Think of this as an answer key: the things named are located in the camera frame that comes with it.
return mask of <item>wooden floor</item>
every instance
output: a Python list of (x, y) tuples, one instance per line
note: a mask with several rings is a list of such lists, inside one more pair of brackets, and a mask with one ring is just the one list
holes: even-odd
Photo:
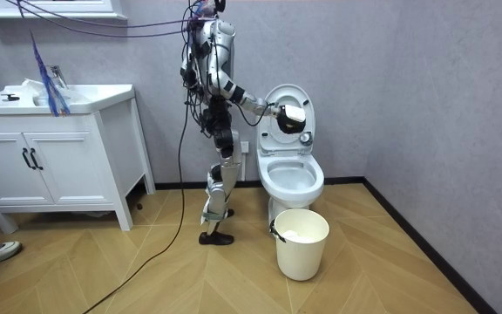
[[(205, 200), (202, 190), (187, 191), (175, 244), (93, 313), (475, 313), (363, 185), (327, 186), (312, 206), (330, 234), (319, 273), (303, 283), (278, 270), (262, 188), (233, 192), (236, 215), (220, 227), (235, 235), (227, 247), (197, 243)], [(0, 263), (0, 313), (81, 313), (165, 248), (180, 219), (180, 191), (130, 203), (130, 232), (113, 214), (17, 215), (20, 229), (0, 232), (0, 242), (24, 244)]]

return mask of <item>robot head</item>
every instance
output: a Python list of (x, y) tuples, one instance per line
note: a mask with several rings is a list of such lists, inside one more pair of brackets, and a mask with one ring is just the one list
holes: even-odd
[(200, 0), (194, 4), (197, 5), (195, 13), (202, 17), (213, 17), (226, 9), (226, 0)]

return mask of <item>toilet seat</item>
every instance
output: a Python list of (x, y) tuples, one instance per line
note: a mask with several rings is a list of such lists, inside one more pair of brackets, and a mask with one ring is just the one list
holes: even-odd
[(261, 154), (269, 156), (291, 156), (311, 154), (312, 145), (303, 145), (300, 135), (309, 133), (315, 139), (315, 111), (308, 94), (297, 85), (283, 84), (268, 93), (266, 101), (279, 106), (297, 106), (305, 111), (305, 129), (301, 133), (285, 134), (279, 127), (276, 118), (263, 117), (257, 126), (257, 147)]

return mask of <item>white bucket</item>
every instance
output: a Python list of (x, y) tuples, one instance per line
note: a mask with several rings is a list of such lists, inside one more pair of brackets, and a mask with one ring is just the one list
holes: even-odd
[(276, 236), (278, 267), (284, 275), (303, 281), (317, 273), (329, 235), (329, 224), (321, 215), (308, 209), (288, 209), (273, 220), (270, 232)]

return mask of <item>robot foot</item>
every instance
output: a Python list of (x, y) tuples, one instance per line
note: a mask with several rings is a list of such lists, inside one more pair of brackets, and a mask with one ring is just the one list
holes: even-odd
[(203, 232), (199, 235), (199, 244), (214, 244), (214, 245), (229, 245), (234, 242), (233, 235), (224, 235), (218, 231), (214, 231), (211, 235)]

